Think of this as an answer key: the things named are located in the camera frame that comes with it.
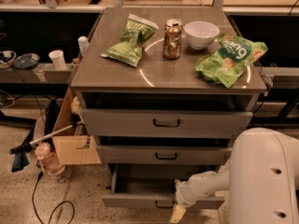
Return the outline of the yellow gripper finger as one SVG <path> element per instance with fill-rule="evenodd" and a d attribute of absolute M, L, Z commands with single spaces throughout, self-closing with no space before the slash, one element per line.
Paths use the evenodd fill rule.
<path fill-rule="evenodd" d="M 170 217 L 170 224 L 178 224 L 186 213 L 186 208 L 181 204 L 175 204 L 172 215 Z"/>

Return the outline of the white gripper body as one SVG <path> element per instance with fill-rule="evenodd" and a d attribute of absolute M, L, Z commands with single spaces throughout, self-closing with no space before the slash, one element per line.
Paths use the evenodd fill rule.
<path fill-rule="evenodd" d="M 188 188 L 187 181 L 180 181 L 178 179 L 175 180 L 176 187 L 176 201 L 177 204 L 180 204 L 184 207 L 190 207 L 196 203 L 196 197 Z"/>

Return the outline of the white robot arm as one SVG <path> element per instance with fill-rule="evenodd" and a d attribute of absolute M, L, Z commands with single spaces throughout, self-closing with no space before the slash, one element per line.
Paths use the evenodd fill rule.
<path fill-rule="evenodd" d="M 230 192 L 230 224 L 299 224 L 299 140 L 265 128 L 240 134 L 231 166 L 176 180 L 172 223 L 186 209 L 218 190 Z"/>

